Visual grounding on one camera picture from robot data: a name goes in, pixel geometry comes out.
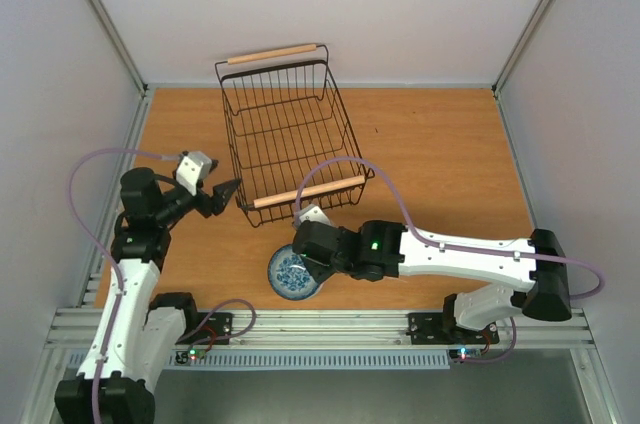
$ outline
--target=wooden table surface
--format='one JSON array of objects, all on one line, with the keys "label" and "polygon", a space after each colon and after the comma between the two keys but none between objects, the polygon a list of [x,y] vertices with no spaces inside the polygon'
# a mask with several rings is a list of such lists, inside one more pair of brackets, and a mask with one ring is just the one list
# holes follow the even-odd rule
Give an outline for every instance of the wooden table surface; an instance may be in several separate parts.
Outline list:
[{"label": "wooden table surface", "polygon": [[[498,110],[489,90],[342,89],[363,157],[393,179],[414,223],[443,234],[487,239],[527,236],[527,210]],[[176,154],[202,150],[220,161],[209,188],[233,177],[220,90],[159,89],[140,149]],[[137,166],[170,175],[175,163],[139,158]],[[328,211],[357,230],[370,219],[401,221],[381,179],[369,181],[360,204]],[[200,308],[248,299],[258,309],[439,308],[445,296],[482,283],[419,276],[370,283],[336,275],[306,301],[276,295],[267,280],[272,254],[291,242],[290,220],[251,227],[231,203],[224,214],[186,216],[173,240],[157,292],[189,291]],[[108,279],[96,301],[104,305]]]}]

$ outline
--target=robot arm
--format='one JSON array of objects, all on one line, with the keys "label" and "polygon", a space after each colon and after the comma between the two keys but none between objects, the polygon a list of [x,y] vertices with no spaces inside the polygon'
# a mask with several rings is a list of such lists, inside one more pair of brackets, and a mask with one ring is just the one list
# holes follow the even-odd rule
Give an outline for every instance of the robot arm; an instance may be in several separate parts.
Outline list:
[{"label": "robot arm", "polygon": [[519,253],[564,255],[550,231],[537,229],[528,239],[488,241],[419,231],[425,237],[485,249],[514,251],[497,257],[425,246],[401,223],[365,222],[358,232],[327,223],[322,211],[303,220],[293,241],[305,267],[318,282],[335,273],[378,281],[384,277],[438,274],[488,281],[471,293],[448,296],[443,308],[445,331],[478,331],[497,319],[518,314],[544,321],[571,318],[564,265],[517,259]]},{"label": "robot arm", "polygon": [[[148,168],[132,169],[120,179],[124,212],[116,222],[111,255],[124,287],[118,288],[112,269],[105,310],[87,357],[76,378],[61,381],[56,390],[55,403],[64,423],[93,422],[91,386],[100,359],[103,421],[153,422],[153,392],[166,356],[180,336],[196,328],[198,312],[189,293],[160,294],[150,304],[149,300],[169,250],[170,230],[192,210],[205,218],[220,214],[239,185],[239,180],[227,181],[207,195],[203,180],[216,165],[202,152],[189,152],[183,154],[174,179]],[[158,181],[174,187],[162,193]],[[109,340],[102,356],[105,334]]]}]

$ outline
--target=basket handle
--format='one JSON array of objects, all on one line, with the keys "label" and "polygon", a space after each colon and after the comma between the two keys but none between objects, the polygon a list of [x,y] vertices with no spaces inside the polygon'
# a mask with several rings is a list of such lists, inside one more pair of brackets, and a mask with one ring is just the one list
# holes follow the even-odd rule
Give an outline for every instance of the basket handle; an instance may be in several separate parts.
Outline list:
[{"label": "basket handle", "polygon": [[[354,176],[347,179],[340,179],[339,181],[327,182],[326,184],[319,184],[317,186],[307,187],[302,191],[302,197],[312,197],[318,194],[326,194],[328,192],[341,191],[350,187],[361,186],[365,182],[364,176]],[[298,191],[283,192],[282,194],[276,194],[274,196],[261,197],[253,200],[253,208],[260,209],[267,206],[273,206],[275,204],[284,204],[296,200],[296,194]]]},{"label": "basket handle", "polygon": [[271,51],[256,52],[254,54],[245,54],[244,56],[236,56],[227,59],[227,64],[244,64],[245,62],[259,61],[261,59],[271,59],[272,57],[289,56],[291,54],[300,54],[302,52],[315,51],[315,44],[304,44],[302,46],[285,47],[283,49],[273,49]]}]

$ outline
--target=purple cable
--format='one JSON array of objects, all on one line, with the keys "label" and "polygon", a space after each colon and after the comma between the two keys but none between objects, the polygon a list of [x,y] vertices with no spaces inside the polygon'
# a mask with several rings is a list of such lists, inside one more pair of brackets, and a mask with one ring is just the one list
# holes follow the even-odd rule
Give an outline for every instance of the purple cable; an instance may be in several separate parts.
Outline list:
[{"label": "purple cable", "polygon": [[[296,203],[295,203],[296,216],[300,212],[300,200],[302,197],[302,191],[304,190],[309,180],[313,177],[313,175],[323,167],[326,167],[330,164],[334,164],[336,162],[344,162],[344,161],[357,162],[359,164],[362,164],[364,166],[367,166],[373,169],[375,173],[379,175],[382,178],[382,180],[387,184],[387,186],[389,187],[389,190],[392,192],[393,196],[396,198],[396,201],[400,206],[400,210],[402,211],[402,215],[404,216],[404,219],[407,223],[407,227],[409,228],[409,232],[411,232],[413,237],[415,237],[418,241],[422,242],[427,246],[440,247],[439,241],[428,239],[418,232],[418,230],[416,229],[416,226],[413,224],[413,221],[411,220],[409,211],[407,210],[407,207],[404,201],[402,200],[402,196],[400,196],[400,193],[398,192],[396,187],[393,185],[393,182],[391,182],[391,179],[389,178],[389,176],[387,176],[387,174],[385,174],[384,171],[382,171],[380,168],[378,168],[371,162],[367,161],[366,159],[362,159],[360,157],[351,157],[351,156],[334,157],[333,159],[324,161],[318,164],[313,169],[311,169],[311,171],[309,171],[309,173],[302,180],[300,187],[298,187],[298,193],[296,194]],[[488,256],[498,256],[498,257],[510,257],[512,259],[517,259],[516,254],[514,254],[514,252],[501,251],[498,249],[483,249],[479,247],[461,246],[457,244],[446,244],[446,246],[444,247],[444,250],[446,249],[450,249],[452,251],[458,251],[458,252],[470,252],[474,254],[484,254]],[[596,285],[596,287],[594,287],[589,291],[582,292],[580,294],[575,294],[573,296],[569,296],[571,299],[577,300],[577,299],[585,299],[587,297],[595,296],[600,291],[602,291],[604,287],[604,283],[605,283],[604,274],[600,269],[598,269],[592,264],[589,264],[588,262],[579,261],[577,259],[571,259],[569,257],[548,256],[546,254],[536,254],[533,252],[521,252],[519,258],[520,259],[536,259],[536,260],[539,259],[542,261],[557,262],[560,264],[570,264],[572,266],[581,267],[582,269],[587,269],[588,271],[591,271],[593,274],[595,274],[596,277],[598,278],[598,284]]]},{"label": "purple cable", "polygon": [[203,337],[202,339],[198,339],[197,341],[192,342],[189,348],[194,348],[195,346],[199,346],[200,344],[208,344],[209,342],[211,342],[210,337]]},{"label": "purple cable", "polygon": [[470,358],[470,359],[452,359],[453,362],[461,362],[461,363],[469,363],[469,364],[495,364],[496,362],[500,362],[500,361],[504,361],[507,357],[509,357],[509,355],[511,355],[511,353],[513,352],[513,350],[516,347],[516,340],[518,338],[518,331],[516,328],[516,321],[513,317],[510,317],[509,320],[511,321],[511,344],[509,344],[509,347],[507,347],[505,349],[505,351],[496,356],[496,357],[490,357],[488,359],[482,359],[482,358]]},{"label": "purple cable", "polygon": [[69,180],[67,181],[67,204],[69,205],[69,209],[71,210],[71,215],[73,216],[74,220],[78,223],[80,228],[87,235],[89,240],[98,248],[100,253],[111,265],[111,269],[113,269],[113,272],[116,275],[116,280],[118,282],[118,290],[120,291],[120,293],[116,294],[115,300],[113,301],[113,308],[111,310],[111,315],[109,316],[109,321],[107,322],[107,327],[104,332],[102,344],[100,345],[100,355],[102,357],[97,360],[95,375],[93,377],[93,382],[91,383],[91,412],[93,413],[94,424],[102,424],[102,419],[100,418],[100,408],[98,405],[98,387],[100,385],[100,375],[102,374],[102,368],[104,366],[104,355],[106,354],[107,348],[109,347],[109,339],[111,338],[111,334],[113,332],[113,326],[115,325],[115,322],[116,322],[116,316],[118,315],[118,310],[120,309],[120,301],[122,300],[122,291],[124,289],[124,281],[122,278],[122,271],[118,267],[118,264],[116,263],[116,261],[113,259],[113,257],[111,257],[111,254],[109,253],[109,251],[93,235],[91,230],[80,218],[80,215],[78,214],[76,206],[73,203],[73,179],[75,178],[76,173],[82,167],[83,164],[93,159],[94,157],[101,156],[103,154],[135,154],[137,156],[150,157],[152,159],[160,159],[163,161],[177,161],[180,159],[179,155],[165,156],[162,154],[154,154],[152,152],[138,151],[137,149],[112,147],[107,149],[99,149],[97,151],[90,152],[89,154],[83,156],[82,158],[80,158],[78,162],[75,163],[75,165],[71,169],[71,173],[69,174]]}]

